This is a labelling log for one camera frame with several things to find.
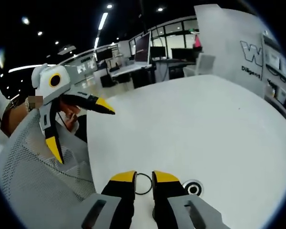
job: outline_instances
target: white table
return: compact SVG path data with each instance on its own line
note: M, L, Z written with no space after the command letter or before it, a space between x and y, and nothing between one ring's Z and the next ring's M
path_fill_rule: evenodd
M286 196L286 120L250 91L212 75L157 83L88 112L97 192L120 172L197 179L232 229L260 229ZM132 229L155 229L152 192L136 196Z

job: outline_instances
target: white panel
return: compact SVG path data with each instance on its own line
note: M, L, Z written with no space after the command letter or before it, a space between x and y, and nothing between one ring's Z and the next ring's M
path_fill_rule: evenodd
M118 47L119 47L119 53L122 54L124 58L128 58L131 56L128 41L120 41L118 43Z
M216 56L214 74L261 95L261 33L269 29L252 14L216 4L195 6L195 12L203 51Z

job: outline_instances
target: circular sensor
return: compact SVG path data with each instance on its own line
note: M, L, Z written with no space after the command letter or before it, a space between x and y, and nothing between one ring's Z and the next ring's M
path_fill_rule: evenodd
M59 85L60 82L61 82L61 75L56 73L51 77L49 83L51 87L56 87L57 85Z
M201 196L204 192L202 183L198 180L188 180L182 184L183 188L189 195Z

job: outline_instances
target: human hand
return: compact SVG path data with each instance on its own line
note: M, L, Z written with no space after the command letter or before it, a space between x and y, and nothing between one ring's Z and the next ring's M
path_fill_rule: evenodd
M76 114L72 114L71 116L67 117L66 116L66 120L64 121L66 124L67 129L71 132L72 129L74 128L74 124L77 121L77 115Z
M71 118L72 114L78 115L80 113L80 108L77 106L67 105L62 100L59 103L59 110L66 114L66 117Z
M81 110L77 106L65 104L62 100L60 100L60 110L66 114L64 122L67 129L71 132L77 121L77 115Z

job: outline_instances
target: window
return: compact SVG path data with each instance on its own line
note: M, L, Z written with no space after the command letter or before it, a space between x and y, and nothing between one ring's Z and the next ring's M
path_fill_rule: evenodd
M165 32L166 34L170 34L173 32L180 32L182 31L182 24L181 22L175 23L175 24L171 24L171 25L167 25L165 27Z
M198 22L197 20L184 21L184 30L197 30Z
M170 35L166 39L169 58L172 58L173 48L185 48L183 35Z
M152 38L156 38L156 37L159 37L162 35L164 35L163 27L159 27L159 28L152 31Z
M193 45L195 44L195 34L185 35L185 44L187 48L193 48Z
M134 42L134 39L130 41L130 52L131 52L131 55L135 55L135 42Z

